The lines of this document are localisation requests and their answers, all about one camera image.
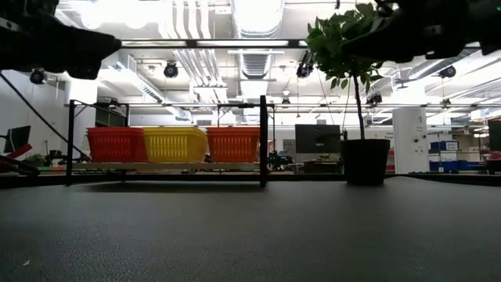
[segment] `white pillar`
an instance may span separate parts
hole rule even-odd
[[[393,111],[395,169],[398,174],[428,172],[427,117],[424,108]]]
[[[88,81],[74,79],[66,82],[65,86],[65,104],[69,104],[71,99],[79,100],[83,103],[93,104],[97,101],[97,81]],[[65,126],[63,135],[68,135],[68,114],[69,109],[65,108]],[[87,128],[96,126],[96,109],[92,107],[77,107],[75,109],[74,119],[74,145],[82,150],[84,153],[89,154]],[[61,151],[67,152],[67,145],[63,144]],[[74,150],[74,157],[79,157],[80,154]]]

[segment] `red basket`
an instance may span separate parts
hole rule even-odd
[[[147,162],[142,128],[88,128],[94,162]]]
[[[259,128],[208,128],[213,162],[255,162]]]

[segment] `cable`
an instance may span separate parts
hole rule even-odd
[[[61,135],[61,133],[57,132],[57,130],[55,128],[53,128],[52,125],[49,124],[48,121],[46,121],[42,115],[40,113],[37,112],[37,110],[35,110],[33,108],[33,106],[31,106],[30,102],[28,102],[28,100],[26,100],[26,98],[24,98],[23,94],[21,94],[21,92],[19,90],[17,90],[16,86],[14,86],[12,84],[12,82],[10,82],[10,80],[8,78],[5,77],[5,75],[3,75],[2,72],[0,72],[0,78],[2,78],[5,83],[7,83],[10,88],[12,90],[14,90],[14,92],[23,100],[23,102],[26,104],[26,106],[28,106],[33,112],[34,114],[37,115],[38,118],[40,118],[41,121],[43,121],[43,123],[45,123],[45,125],[47,125],[57,136],[59,136],[64,142],[68,143],[68,140],[66,138],[64,138],[64,136]],[[84,152],[82,152],[80,149],[78,149],[74,144],[71,144],[71,146],[76,150],[78,151],[82,156],[85,156],[85,157],[88,157]]]
[[[334,117],[332,116],[332,113],[330,112],[329,101],[327,101],[327,94],[326,94],[326,91],[323,88],[322,79],[320,78],[320,72],[317,70],[316,73],[319,76],[320,86],[322,87],[322,92],[323,92],[323,98],[326,100],[327,110],[329,110],[329,115],[330,115],[330,119],[332,120],[332,125],[335,125],[334,124]]]

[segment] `tree trunk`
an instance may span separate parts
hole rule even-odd
[[[353,83],[355,84],[355,99],[357,100],[357,112],[359,114],[360,139],[366,138],[365,125],[362,117],[362,103],[360,102],[359,80],[356,75],[353,75]]]

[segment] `black table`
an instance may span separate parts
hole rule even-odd
[[[501,281],[501,189],[396,177],[0,190],[0,248],[2,282]]]

